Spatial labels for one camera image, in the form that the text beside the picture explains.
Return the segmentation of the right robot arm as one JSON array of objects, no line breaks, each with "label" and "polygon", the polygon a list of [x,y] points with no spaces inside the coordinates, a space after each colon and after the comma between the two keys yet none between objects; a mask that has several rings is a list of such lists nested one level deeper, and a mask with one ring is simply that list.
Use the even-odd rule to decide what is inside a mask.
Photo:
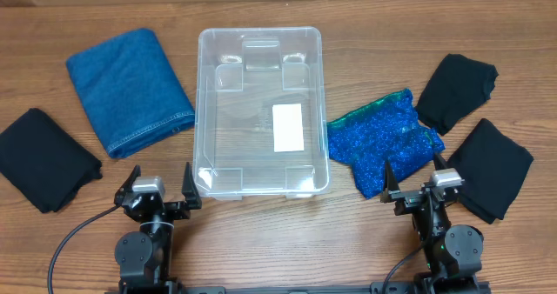
[{"label": "right robot arm", "polygon": [[[371,293],[481,294],[489,293],[489,283],[481,283],[476,273],[482,268],[484,237],[475,227],[451,224],[446,204],[457,198],[464,179],[447,166],[439,154],[435,171],[418,190],[402,191],[393,168],[385,162],[385,184],[380,195],[384,204],[394,204],[394,214],[410,215],[419,234],[419,247],[401,259],[382,282],[373,282]],[[419,252],[426,258],[428,271],[417,273],[411,281],[393,282],[395,272]]]}]

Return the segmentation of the black cloth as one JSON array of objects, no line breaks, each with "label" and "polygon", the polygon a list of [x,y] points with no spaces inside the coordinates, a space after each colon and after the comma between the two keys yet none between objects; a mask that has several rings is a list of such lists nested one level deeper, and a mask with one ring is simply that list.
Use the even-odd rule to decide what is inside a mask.
[{"label": "black cloth", "polygon": [[1,133],[1,173],[42,213],[63,209],[102,177],[101,167],[40,109],[29,109]]},{"label": "black cloth", "polygon": [[459,201],[488,224],[502,220],[534,161],[530,152],[483,118],[447,163],[464,179]]},{"label": "black cloth", "polygon": [[498,75],[492,64],[461,54],[446,55],[415,106],[419,120],[444,136],[491,98]]}]

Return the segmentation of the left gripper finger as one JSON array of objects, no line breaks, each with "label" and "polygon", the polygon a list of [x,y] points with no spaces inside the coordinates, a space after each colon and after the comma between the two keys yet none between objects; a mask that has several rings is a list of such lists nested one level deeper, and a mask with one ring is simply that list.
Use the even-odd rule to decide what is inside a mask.
[{"label": "left gripper finger", "polygon": [[133,170],[131,171],[131,174],[128,176],[128,178],[124,181],[124,183],[121,185],[121,187],[117,190],[117,193],[127,193],[131,191],[132,185],[133,183],[136,181],[136,179],[138,177],[141,176],[141,168],[139,165],[136,165]]},{"label": "left gripper finger", "polygon": [[202,208],[202,200],[198,193],[197,185],[194,182],[193,171],[189,162],[185,166],[181,192],[189,210],[200,210]]}]

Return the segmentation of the sparkly blue sequin cloth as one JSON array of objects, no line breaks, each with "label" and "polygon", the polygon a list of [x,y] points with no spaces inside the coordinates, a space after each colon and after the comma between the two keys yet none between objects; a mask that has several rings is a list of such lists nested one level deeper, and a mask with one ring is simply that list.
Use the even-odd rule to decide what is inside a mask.
[{"label": "sparkly blue sequin cloth", "polygon": [[437,131],[419,123],[409,89],[331,121],[327,139],[329,157],[351,167],[355,186],[367,199],[383,190],[386,162],[400,182],[445,149]]}]

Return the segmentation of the blue denim cloth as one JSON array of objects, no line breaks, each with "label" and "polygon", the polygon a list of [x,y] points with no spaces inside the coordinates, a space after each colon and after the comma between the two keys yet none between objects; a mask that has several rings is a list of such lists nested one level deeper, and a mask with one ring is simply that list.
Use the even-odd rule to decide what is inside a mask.
[{"label": "blue denim cloth", "polygon": [[132,30],[78,52],[66,68],[111,158],[126,158],[194,125],[195,110],[153,30]]}]

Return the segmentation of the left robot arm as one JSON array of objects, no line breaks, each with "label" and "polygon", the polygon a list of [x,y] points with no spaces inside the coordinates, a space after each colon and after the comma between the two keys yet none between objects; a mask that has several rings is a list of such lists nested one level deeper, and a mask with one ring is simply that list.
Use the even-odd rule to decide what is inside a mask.
[{"label": "left robot arm", "polygon": [[181,281],[170,276],[170,269],[174,223],[202,208],[190,164],[185,166],[181,192],[183,200],[166,202],[162,178],[143,177],[137,165],[115,193],[115,205],[139,223],[139,229],[124,234],[115,247],[120,293],[185,292]]}]

